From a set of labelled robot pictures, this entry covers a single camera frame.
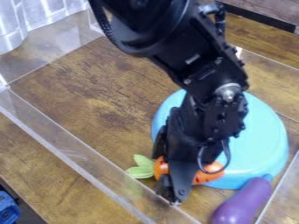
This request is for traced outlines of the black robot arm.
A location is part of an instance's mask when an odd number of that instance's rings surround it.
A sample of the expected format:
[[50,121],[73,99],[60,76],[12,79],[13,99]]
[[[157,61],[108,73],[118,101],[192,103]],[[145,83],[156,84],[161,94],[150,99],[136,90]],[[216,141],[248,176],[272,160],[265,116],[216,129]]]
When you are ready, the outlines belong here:
[[170,204],[189,196],[197,172],[228,156],[245,128],[248,76],[225,40],[225,10],[197,0],[88,0],[106,38],[124,53],[149,59],[184,90],[153,140],[168,172],[157,193]]

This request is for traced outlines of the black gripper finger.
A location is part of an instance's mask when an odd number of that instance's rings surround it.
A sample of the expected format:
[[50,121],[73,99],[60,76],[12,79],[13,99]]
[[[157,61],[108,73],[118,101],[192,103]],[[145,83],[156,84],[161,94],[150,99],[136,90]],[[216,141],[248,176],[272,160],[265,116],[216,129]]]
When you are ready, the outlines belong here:
[[158,133],[153,141],[153,178],[156,180],[154,192],[165,199],[173,197],[173,186],[169,178],[169,169],[165,155],[165,134]]
[[188,199],[198,165],[196,163],[173,160],[169,161],[168,165],[172,181],[172,196],[169,203],[172,205],[178,205]]

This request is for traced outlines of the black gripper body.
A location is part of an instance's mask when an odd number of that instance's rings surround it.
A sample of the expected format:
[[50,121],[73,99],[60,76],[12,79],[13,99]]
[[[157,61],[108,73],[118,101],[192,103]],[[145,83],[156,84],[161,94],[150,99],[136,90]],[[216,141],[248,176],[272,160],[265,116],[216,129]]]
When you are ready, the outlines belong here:
[[244,129],[247,112],[241,93],[229,100],[216,93],[205,103],[182,90],[170,94],[153,119],[153,140],[158,133],[165,134],[168,164],[170,160],[196,163],[205,172],[219,155],[229,157],[229,138]]

